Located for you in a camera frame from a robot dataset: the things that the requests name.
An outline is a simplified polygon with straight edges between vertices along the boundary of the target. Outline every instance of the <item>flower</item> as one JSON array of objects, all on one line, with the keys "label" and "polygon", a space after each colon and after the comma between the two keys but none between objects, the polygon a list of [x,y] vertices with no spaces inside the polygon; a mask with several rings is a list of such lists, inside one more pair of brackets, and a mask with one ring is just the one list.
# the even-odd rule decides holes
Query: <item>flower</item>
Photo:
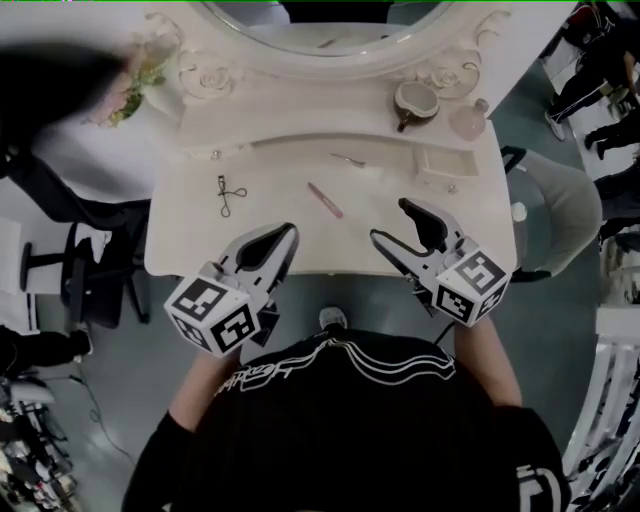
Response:
[{"label": "flower", "polygon": [[89,120],[92,123],[103,125],[118,110],[121,110],[127,104],[128,95],[126,91],[112,92],[107,94],[98,108],[93,111]]},{"label": "flower", "polygon": [[124,49],[124,54],[128,56],[125,69],[111,84],[88,121],[115,127],[120,121],[131,117],[142,104],[143,87],[158,86],[165,82],[163,67],[179,45],[180,40],[171,34],[154,36],[148,40],[134,34],[133,42]]}]

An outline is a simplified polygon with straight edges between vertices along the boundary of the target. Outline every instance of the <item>white shelf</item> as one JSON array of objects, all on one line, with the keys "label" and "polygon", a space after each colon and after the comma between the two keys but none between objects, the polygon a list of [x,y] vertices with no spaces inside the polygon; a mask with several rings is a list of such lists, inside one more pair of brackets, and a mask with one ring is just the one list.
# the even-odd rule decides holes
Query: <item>white shelf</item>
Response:
[{"label": "white shelf", "polygon": [[258,141],[310,134],[385,137],[417,144],[472,151],[453,133],[449,114],[459,104],[443,101],[426,125],[396,130],[393,111],[396,83],[367,80],[341,84],[277,82],[232,93],[226,98],[187,108],[179,143],[187,149],[223,149]]}]

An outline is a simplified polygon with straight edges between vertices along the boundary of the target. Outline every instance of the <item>person's arm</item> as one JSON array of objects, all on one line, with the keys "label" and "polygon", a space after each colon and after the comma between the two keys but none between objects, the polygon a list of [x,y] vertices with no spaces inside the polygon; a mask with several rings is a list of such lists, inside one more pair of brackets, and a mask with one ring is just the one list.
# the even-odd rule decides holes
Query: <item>person's arm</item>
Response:
[{"label": "person's arm", "polygon": [[195,432],[216,392],[238,367],[240,350],[223,359],[198,354],[171,406],[169,415],[182,428]]},{"label": "person's arm", "polygon": [[636,59],[629,52],[624,54],[624,70],[627,74],[627,87],[631,94],[636,93],[636,84],[633,81],[633,68],[636,65]]},{"label": "person's arm", "polygon": [[488,316],[473,327],[457,324],[453,343],[456,359],[478,380],[495,405],[522,407],[520,386]]}]

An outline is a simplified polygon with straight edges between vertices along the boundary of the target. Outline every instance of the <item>small bottle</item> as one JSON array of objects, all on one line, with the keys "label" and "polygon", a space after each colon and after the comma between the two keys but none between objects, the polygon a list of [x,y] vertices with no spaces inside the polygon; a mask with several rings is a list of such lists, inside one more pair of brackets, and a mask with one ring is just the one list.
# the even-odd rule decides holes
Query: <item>small bottle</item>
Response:
[{"label": "small bottle", "polygon": [[484,115],[489,110],[489,104],[479,98],[473,107],[463,106],[449,117],[449,124],[454,133],[461,139],[476,140],[487,124]]}]

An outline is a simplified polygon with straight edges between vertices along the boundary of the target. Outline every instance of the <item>gray floor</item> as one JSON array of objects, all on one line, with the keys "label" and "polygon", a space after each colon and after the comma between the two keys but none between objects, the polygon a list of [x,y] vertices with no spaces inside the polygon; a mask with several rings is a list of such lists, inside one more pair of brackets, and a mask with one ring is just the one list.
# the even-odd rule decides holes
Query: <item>gray floor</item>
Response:
[{"label": "gray floor", "polygon": [[[537,65],[517,84],[492,119],[502,144],[524,145],[559,162],[581,167],[575,141],[557,141],[542,119],[551,86]],[[175,286],[152,279],[153,321],[139,325],[125,303],[120,328],[95,328],[95,352],[83,363],[113,440],[137,457],[166,410],[194,350],[178,338],[162,312]],[[270,342],[277,350],[309,335],[317,312],[341,306],[356,328],[433,339],[446,319],[430,319],[401,279],[351,276],[292,276],[277,291],[282,317]],[[549,426],[561,449],[567,444],[589,382],[595,347],[598,251],[587,248],[560,276],[512,285],[493,314],[513,361],[526,404]],[[41,328],[59,329],[63,309],[56,297],[39,301]],[[450,347],[450,340],[444,342]],[[255,352],[244,357],[253,357]],[[76,372],[58,367],[49,376]],[[55,411],[70,439],[86,510],[112,512],[119,506],[132,471],[111,448],[84,388],[64,380],[50,385]]]}]

